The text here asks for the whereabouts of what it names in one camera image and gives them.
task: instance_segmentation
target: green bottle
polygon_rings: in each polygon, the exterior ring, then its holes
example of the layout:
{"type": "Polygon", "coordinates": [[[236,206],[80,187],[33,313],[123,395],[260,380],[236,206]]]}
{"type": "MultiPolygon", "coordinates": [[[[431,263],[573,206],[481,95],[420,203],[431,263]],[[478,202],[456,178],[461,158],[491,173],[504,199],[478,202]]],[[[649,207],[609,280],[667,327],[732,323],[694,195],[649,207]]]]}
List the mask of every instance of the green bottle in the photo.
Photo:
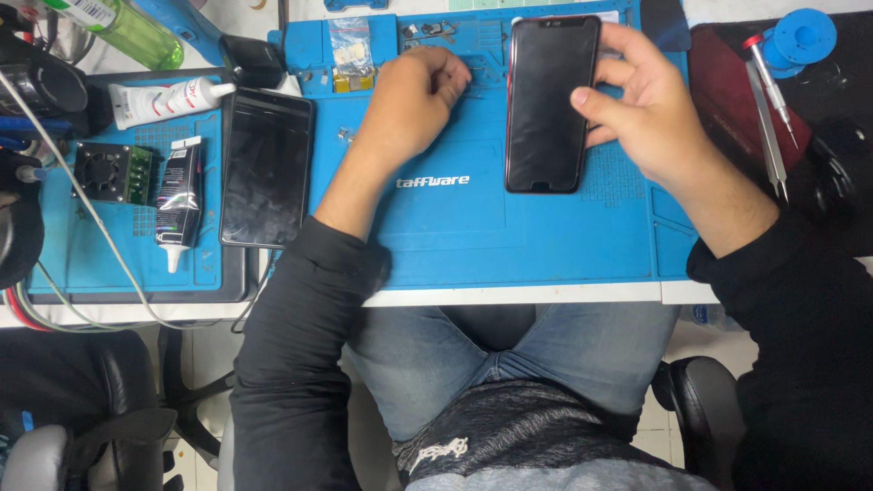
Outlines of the green bottle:
{"type": "Polygon", "coordinates": [[[175,70],[185,59],[173,33],[125,0],[43,0],[149,70],[175,70]]]}

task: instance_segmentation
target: tile floor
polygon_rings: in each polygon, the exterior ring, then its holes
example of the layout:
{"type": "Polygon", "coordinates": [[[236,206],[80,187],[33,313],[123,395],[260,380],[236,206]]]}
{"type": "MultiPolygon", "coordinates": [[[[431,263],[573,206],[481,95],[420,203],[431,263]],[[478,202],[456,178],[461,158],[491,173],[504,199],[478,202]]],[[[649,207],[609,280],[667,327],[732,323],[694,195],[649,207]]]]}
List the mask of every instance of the tile floor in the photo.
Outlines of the tile floor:
{"type": "MultiPolygon", "coordinates": [[[[140,334],[153,354],[157,375],[157,329],[142,329],[140,334]]],[[[241,335],[232,334],[227,326],[222,325],[185,333],[182,367],[186,383],[191,387],[199,387],[232,370],[233,358],[242,341],[241,335]]],[[[695,355],[718,359],[738,377],[752,368],[752,362],[758,357],[758,346],[745,332],[723,333],[714,328],[679,322],[664,360],[671,362],[695,355]]],[[[349,448],[361,487],[364,491],[399,490],[400,484],[390,454],[391,442],[382,426],[375,401],[354,366],[347,360],[341,360],[340,365],[349,374],[353,384],[349,401],[349,448]]],[[[214,435],[220,437],[229,410],[228,393],[224,393],[200,406],[200,419],[214,435]]],[[[633,445],[674,466],[684,466],[682,438],[676,416],[657,403],[651,389],[646,394],[633,445]]],[[[214,491],[217,488],[217,472],[187,442],[170,438],[166,449],[173,450],[175,454],[175,468],[165,476],[166,479],[181,474],[185,489],[190,491],[214,491]]]]}

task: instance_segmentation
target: glue tube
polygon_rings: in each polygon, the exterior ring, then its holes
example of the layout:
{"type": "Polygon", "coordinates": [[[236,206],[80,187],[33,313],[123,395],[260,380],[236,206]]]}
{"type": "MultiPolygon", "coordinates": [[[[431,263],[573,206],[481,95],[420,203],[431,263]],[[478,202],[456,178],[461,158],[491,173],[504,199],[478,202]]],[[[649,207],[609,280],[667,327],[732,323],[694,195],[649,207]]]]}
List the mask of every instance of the glue tube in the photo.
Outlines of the glue tube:
{"type": "Polygon", "coordinates": [[[209,111],[218,107],[222,97],[237,90],[233,84],[217,86],[206,77],[172,86],[125,87],[109,84],[107,88],[118,129],[209,111]]]}
{"type": "Polygon", "coordinates": [[[182,252],[194,246],[200,225],[200,136],[170,143],[173,150],[161,180],[155,213],[155,242],[167,251],[175,273],[182,252]]]}

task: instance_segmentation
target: white packaging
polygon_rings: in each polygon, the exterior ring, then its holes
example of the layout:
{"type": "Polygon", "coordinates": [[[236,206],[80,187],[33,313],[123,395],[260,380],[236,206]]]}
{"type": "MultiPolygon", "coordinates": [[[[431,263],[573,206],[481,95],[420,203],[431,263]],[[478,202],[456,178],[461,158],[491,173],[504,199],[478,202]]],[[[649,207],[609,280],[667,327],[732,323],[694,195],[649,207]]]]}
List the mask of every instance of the white packaging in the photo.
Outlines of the white packaging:
{"type": "Polygon", "coordinates": [[[233,84],[215,85],[206,77],[172,86],[125,87],[109,84],[118,129],[215,109],[221,98],[237,90],[233,84]]]}

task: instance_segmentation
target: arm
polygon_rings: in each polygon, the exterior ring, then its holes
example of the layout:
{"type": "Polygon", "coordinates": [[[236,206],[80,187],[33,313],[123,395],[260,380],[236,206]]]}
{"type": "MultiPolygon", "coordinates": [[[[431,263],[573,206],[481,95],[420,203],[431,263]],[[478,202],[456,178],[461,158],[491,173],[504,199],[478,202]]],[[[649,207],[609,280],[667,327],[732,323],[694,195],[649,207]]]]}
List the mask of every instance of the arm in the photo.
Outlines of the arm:
{"type": "Polygon", "coordinates": [[[382,67],[315,218],[282,254],[245,323],[230,396],[238,488],[358,487],[347,449],[350,384],[337,362],[380,279],[383,261],[365,240],[384,184],[433,142],[469,80],[444,49],[410,50],[382,67]]]}
{"type": "Polygon", "coordinates": [[[714,148],[676,69],[643,34],[603,25],[599,81],[622,100],[576,89],[571,102],[618,138],[643,174],[682,205],[700,233],[689,276],[709,282],[760,347],[740,378],[746,435],[737,488],[861,488],[873,479],[873,280],[847,254],[813,239],[714,148]]]}

